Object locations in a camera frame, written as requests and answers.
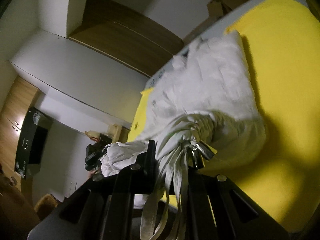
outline metal bolt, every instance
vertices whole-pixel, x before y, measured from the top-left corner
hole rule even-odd
[[[227,180],[227,177],[225,175],[219,174],[217,176],[217,180],[220,181],[220,182],[224,182],[224,181]]]
[[[96,173],[96,174],[94,174],[94,175],[92,176],[92,180],[95,181],[95,182],[100,181],[100,180],[102,180],[103,178],[104,178],[104,177],[103,177],[103,175],[102,175],[101,173]]]
[[[130,169],[133,171],[139,170],[141,168],[141,166],[137,163],[134,163],[130,166]]]

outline wooden furniture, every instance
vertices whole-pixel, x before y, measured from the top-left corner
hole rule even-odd
[[[87,0],[82,25],[69,38],[148,77],[183,48],[178,36],[111,0]]]
[[[21,179],[20,175],[14,172],[14,165],[24,118],[39,94],[38,88],[18,76],[0,113],[0,163],[6,176],[14,177],[17,182],[16,187],[29,201],[32,201],[32,179]]]

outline white garment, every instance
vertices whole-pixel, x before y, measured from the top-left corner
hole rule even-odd
[[[196,40],[189,46],[188,58],[175,56],[172,65],[174,71],[165,73],[149,96],[143,132],[135,142],[124,144],[137,144],[141,148],[135,153],[127,152],[127,149],[120,150],[119,156],[132,156],[122,160],[118,159],[118,149],[113,151],[115,149],[110,147],[107,155],[101,159],[102,165],[105,165],[104,160],[111,163],[111,169],[107,167],[108,164],[102,168],[104,176],[109,176],[134,163],[142,145],[149,139],[157,142],[159,174],[155,190],[147,199],[143,211],[142,240],[156,239],[164,228],[168,202],[162,222],[152,236],[156,203],[164,191],[168,193],[172,179],[179,205],[177,219],[168,239],[175,239],[177,230],[178,239],[184,236],[184,203],[188,187],[185,147],[190,141],[202,139],[218,151],[206,163],[205,169],[209,170],[232,168],[252,161],[265,141],[263,120],[255,106],[238,32],[221,39]]]

